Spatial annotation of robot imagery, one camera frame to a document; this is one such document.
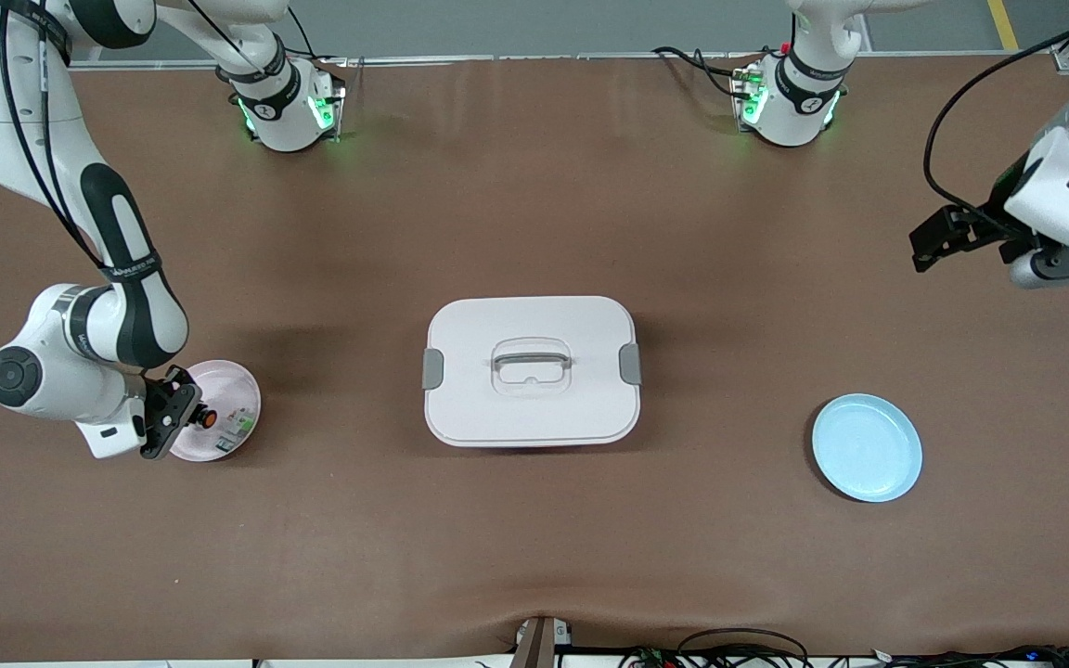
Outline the pink round plate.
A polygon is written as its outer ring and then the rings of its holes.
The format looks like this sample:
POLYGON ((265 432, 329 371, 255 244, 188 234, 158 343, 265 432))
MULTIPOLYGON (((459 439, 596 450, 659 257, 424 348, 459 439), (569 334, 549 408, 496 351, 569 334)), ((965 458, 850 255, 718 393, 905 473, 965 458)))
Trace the pink round plate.
POLYGON ((216 423, 210 429, 183 428, 170 453, 189 462, 211 462, 232 453, 217 451, 213 445, 219 439, 226 416, 246 411, 255 417, 262 414, 262 390, 249 369, 234 361, 200 361, 187 369, 202 390, 202 402, 217 414, 216 423))

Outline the light blue round plate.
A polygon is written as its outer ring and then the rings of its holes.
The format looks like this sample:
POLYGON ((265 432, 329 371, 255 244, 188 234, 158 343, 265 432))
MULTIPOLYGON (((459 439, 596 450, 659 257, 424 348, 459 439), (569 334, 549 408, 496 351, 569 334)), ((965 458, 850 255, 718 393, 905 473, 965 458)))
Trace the light blue round plate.
POLYGON ((815 417, 811 449, 832 487, 864 503, 894 502, 913 490, 923 469, 915 424, 887 399, 849 393, 815 417))

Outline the white storage box grey latches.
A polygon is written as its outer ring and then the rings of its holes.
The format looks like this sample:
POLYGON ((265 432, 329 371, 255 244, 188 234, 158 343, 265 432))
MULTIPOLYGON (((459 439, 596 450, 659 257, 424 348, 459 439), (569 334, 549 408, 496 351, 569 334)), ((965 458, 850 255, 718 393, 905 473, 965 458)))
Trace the white storage box grey latches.
POLYGON ((429 324, 424 417, 461 448, 616 442, 636 428, 635 321, 605 296, 466 299, 429 324))

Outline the green white push-button switch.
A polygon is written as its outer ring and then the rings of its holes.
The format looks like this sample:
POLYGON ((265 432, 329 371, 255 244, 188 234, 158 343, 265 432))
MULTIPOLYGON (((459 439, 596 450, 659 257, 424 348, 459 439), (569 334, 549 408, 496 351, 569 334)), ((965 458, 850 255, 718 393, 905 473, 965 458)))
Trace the green white push-button switch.
POLYGON ((232 453, 249 439, 255 428, 255 417, 246 411, 235 411, 226 416, 224 424, 219 424, 219 439, 213 445, 222 453, 232 453))

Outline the brown table edge bracket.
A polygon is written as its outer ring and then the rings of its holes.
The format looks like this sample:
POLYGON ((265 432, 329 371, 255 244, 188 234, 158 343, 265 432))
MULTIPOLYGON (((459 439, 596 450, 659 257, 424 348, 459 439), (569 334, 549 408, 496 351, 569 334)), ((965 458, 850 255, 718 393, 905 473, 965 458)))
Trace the brown table edge bracket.
POLYGON ((564 652, 572 649, 573 635, 564 619, 547 616, 526 619, 516 639, 509 668, 567 668, 564 652))

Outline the silver table edge rail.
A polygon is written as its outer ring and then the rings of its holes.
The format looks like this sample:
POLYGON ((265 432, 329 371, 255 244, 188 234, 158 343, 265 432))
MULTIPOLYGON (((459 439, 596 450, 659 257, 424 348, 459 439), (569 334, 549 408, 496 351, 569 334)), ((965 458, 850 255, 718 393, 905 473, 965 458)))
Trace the silver table edge rail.
MULTIPOLYGON (((905 58, 905 57, 1006 57, 1007 52, 997 50, 963 50, 963 51, 865 51, 856 57, 856 62, 865 62, 869 58, 905 58)), ((425 65, 449 65, 461 62, 543 62, 543 60, 648 60, 657 58, 653 52, 580 52, 580 55, 557 56, 493 56, 493 55, 461 55, 461 56, 424 56, 424 57, 322 57, 317 60, 323 65, 334 65, 336 68, 359 67, 425 67, 425 65)), ((72 71, 212 71, 216 63, 211 59, 144 59, 144 60, 74 60, 72 71)))

